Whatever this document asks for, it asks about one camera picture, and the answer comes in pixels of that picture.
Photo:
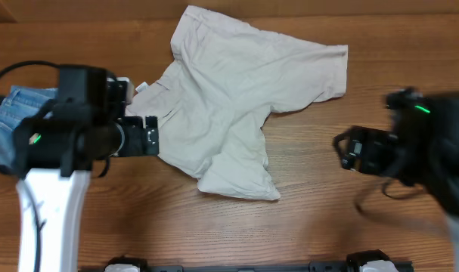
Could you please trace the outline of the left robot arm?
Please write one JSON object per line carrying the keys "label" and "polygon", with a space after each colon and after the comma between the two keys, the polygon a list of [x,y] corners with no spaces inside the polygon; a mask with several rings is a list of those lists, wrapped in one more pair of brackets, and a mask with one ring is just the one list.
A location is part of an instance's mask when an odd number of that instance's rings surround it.
{"label": "left robot arm", "polygon": [[76,271],[79,228],[95,161],[155,156],[154,116],[127,116],[130,79],[93,66],[59,66],[57,95],[14,130],[20,180],[20,271]]}

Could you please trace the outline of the beige khaki shorts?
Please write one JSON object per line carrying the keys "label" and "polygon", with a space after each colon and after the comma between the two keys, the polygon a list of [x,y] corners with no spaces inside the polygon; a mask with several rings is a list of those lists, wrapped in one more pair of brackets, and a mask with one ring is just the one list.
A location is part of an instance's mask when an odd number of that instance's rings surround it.
{"label": "beige khaki shorts", "polygon": [[190,5],[170,41],[173,62],[133,98],[130,116],[158,119],[160,158],[201,192],[273,201],[262,127],[346,93],[347,45],[257,29]]}

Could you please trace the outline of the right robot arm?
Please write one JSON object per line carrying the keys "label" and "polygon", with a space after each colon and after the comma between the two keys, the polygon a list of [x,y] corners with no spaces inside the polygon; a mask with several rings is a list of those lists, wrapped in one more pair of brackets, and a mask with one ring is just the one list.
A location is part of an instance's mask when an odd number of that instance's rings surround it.
{"label": "right robot arm", "polygon": [[390,130],[352,126],[332,142],[342,168],[382,179],[379,185],[367,185],[356,196],[354,207],[370,221],[439,232],[428,221],[362,207],[369,194],[376,189],[386,194],[393,181],[419,186],[399,199],[428,193],[436,200],[445,212],[454,268],[459,271],[459,91],[425,96],[407,87],[388,94],[386,108],[392,112]]}

